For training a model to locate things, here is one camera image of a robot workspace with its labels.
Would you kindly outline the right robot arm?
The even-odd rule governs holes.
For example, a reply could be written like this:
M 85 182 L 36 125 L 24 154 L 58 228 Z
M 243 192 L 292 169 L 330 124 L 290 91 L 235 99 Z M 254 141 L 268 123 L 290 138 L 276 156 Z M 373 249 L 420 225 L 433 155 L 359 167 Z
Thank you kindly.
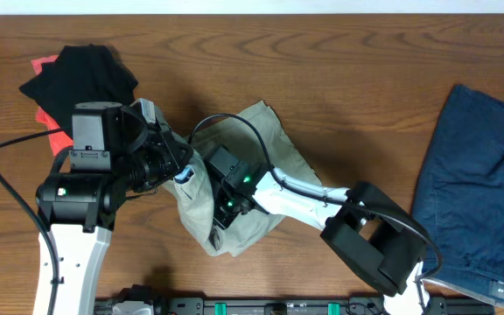
M 224 146 L 205 160 L 213 187 L 213 224 L 227 229 L 257 211 L 320 230 L 325 244 L 358 278 L 384 294 L 388 313 L 425 314 L 431 301 L 422 279 L 427 234 L 376 186 L 330 188 L 262 163 L 251 166 Z

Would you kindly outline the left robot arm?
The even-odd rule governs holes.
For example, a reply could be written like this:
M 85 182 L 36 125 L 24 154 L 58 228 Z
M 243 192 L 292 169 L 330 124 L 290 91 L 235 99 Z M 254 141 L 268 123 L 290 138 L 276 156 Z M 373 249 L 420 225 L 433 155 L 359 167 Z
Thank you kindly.
M 116 213 L 181 173 L 193 148 L 153 105 L 93 101 L 72 116 L 73 146 L 59 153 L 36 203 L 40 242 L 37 314 L 90 314 Z

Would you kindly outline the khaki green shorts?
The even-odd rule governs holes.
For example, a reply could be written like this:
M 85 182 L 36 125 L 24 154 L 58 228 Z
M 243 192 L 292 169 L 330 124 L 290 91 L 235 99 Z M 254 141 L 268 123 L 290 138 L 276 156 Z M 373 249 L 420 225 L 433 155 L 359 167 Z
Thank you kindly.
M 244 109 L 239 116 L 259 131 L 275 167 L 296 179 L 315 185 L 321 183 L 285 133 L 271 107 L 259 101 Z M 252 165 L 265 160 L 252 129 L 244 122 L 228 118 L 194 135 L 194 154 L 188 165 L 193 174 L 182 183 L 168 180 L 162 187 L 175 197 L 183 226 L 209 256 L 226 253 L 238 256 L 274 229 L 284 217 L 253 210 L 237 216 L 225 230 L 214 226 L 214 197 L 204 157 L 219 144 Z

